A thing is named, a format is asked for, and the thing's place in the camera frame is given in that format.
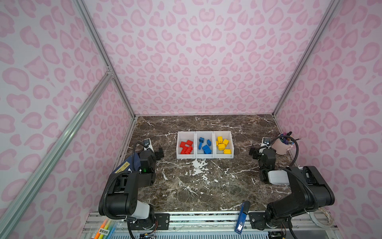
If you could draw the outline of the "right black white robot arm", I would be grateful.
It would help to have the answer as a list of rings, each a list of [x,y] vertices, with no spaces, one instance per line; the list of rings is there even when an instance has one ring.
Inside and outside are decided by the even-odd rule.
[[[276,155],[280,154],[276,149],[277,144],[295,146],[292,162],[289,166],[278,170],[275,169]],[[289,134],[282,134],[273,139],[265,138],[260,147],[251,146],[249,155],[258,161],[262,182],[271,183],[279,174],[281,178],[286,179],[286,184],[291,190],[286,197],[270,202],[265,212],[250,213],[253,229],[265,230],[282,225],[287,225],[291,229],[293,217],[314,213],[322,207],[334,204],[334,193],[318,169],[315,166],[295,165],[299,155],[299,145]]]

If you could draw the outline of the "long red lego brick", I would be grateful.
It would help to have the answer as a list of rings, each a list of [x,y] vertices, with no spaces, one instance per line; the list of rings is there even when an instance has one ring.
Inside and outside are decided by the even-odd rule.
[[[187,148],[187,150],[185,151],[185,154],[191,154],[193,152],[193,147],[190,146]]]

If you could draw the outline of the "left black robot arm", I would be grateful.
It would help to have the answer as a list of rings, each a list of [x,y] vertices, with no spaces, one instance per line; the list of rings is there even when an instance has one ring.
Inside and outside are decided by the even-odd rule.
[[[156,162],[164,157],[162,148],[153,149],[151,139],[144,139],[133,148],[126,158],[109,176],[102,193],[98,212],[113,220],[124,220],[149,228],[155,224],[155,213],[151,205],[138,200],[138,190],[153,186],[156,180]]]

